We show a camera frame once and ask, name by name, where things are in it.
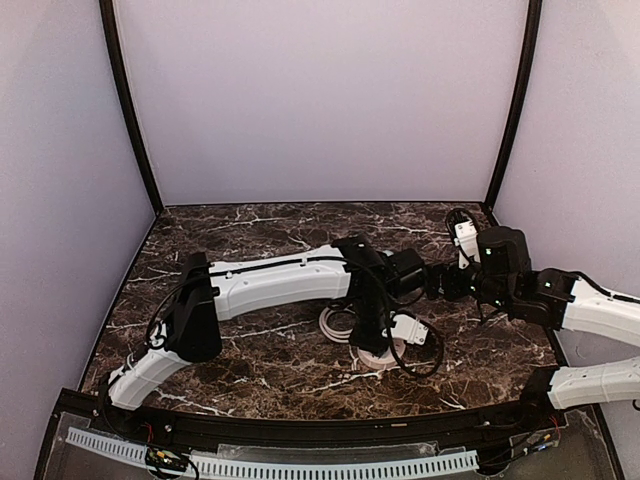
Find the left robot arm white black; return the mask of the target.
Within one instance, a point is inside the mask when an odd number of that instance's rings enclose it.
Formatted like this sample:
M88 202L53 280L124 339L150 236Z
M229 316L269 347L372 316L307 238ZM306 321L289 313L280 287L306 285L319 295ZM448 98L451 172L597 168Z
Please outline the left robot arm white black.
M348 343L377 357L395 355L397 341L422 345L427 339L424 324L392 305L425 283L425 263L415 250L387 254L362 235L245 262L211 263L205 254L193 254L152 314L142 346L102 379L99 395L133 411L172 374L221 353L220 322L310 300L347 301L357 318Z

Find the pink round power socket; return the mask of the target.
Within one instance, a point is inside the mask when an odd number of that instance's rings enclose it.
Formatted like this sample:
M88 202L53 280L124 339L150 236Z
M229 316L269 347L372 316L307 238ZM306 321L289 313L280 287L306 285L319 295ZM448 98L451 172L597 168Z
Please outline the pink round power socket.
M402 357L406 350L404 340L394 340L393 346L399 357ZM387 348L380 356L366 350L356 349L360 361L368 368L376 371L386 371L397 366L397 361L393 356L392 349Z

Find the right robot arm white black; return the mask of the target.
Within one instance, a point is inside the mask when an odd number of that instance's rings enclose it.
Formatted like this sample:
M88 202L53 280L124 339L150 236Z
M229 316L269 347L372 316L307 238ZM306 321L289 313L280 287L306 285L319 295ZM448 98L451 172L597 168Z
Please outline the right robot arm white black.
M460 260L429 265L425 286L431 298L472 297L511 320L545 329L599 335L629 345L639 343L638 298L610 291L586 274L546 268L535 271L524 233L494 226L474 233L458 226ZM521 402L549 410L639 400L639 360L586 367L541 367L529 378Z

